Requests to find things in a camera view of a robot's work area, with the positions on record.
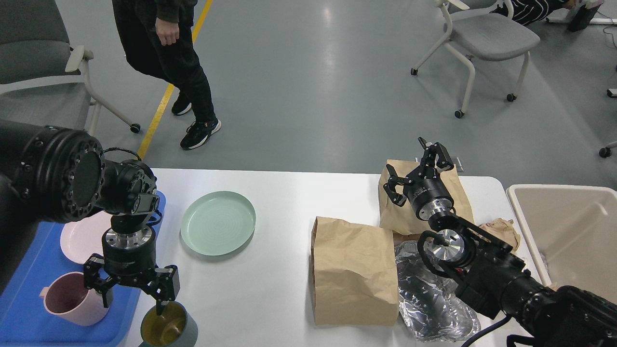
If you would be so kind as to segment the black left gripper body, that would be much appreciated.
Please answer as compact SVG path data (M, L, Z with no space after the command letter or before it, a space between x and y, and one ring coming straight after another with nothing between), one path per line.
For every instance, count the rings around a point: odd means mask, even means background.
M148 289L156 278L156 233L150 226L130 234L108 229L102 237L106 282Z

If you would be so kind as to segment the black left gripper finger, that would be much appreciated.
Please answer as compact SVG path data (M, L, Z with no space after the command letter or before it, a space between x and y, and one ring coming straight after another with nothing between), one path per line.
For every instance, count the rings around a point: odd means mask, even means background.
M179 272L176 265L156 267L146 272L143 292L156 300L156 314L163 314L168 303L179 294Z
M102 305L109 308L114 300L112 288L115 286L115 278L108 276L102 278L99 274L104 267L105 260L102 255L91 255L83 264L84 287L88 290L94 289L101 295Z

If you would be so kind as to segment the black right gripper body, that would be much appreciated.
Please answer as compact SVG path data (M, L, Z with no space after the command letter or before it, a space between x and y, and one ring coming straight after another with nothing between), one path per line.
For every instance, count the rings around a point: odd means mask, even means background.
M407 198L419 220L428 221L436 213L454 212L454 200L439 178L425 178L407 186Z

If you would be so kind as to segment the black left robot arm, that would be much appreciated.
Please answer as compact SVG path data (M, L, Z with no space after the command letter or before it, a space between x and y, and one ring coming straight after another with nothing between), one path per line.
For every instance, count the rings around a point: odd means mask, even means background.
M102 254L84 261L84 287L110 306L115 285L139 288L156 300L161 315L179 293L176 265L159 267L156 232L148 223L158 210L156 176L140 160L106 160L101 143L84 131L1 121L1 173L38 220L78 222L104 211L111 226Z

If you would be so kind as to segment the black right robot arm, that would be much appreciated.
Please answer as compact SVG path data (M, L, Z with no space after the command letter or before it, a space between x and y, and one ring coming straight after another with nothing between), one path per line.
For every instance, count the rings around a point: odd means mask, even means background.
M418 138L424 149L419 165L399 176L387 164L383 185L397 206L410 202L415 217L429 230L421 233L417 250L435 275L457 283L456 297L487 318L499 312L504 319L465 341L471 346L511 319L529 335L511 334L506 345L531 347L614 347L616 305L575 286L553 290L526 270L513 247L456 214L455 202L440 178L455 165L440 143Z

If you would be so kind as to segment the person's hand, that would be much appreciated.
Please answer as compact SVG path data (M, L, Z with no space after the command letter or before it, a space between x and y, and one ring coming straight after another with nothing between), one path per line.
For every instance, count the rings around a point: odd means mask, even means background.
M156 18L155 29L162 46L171 46L179 40L179 24Z

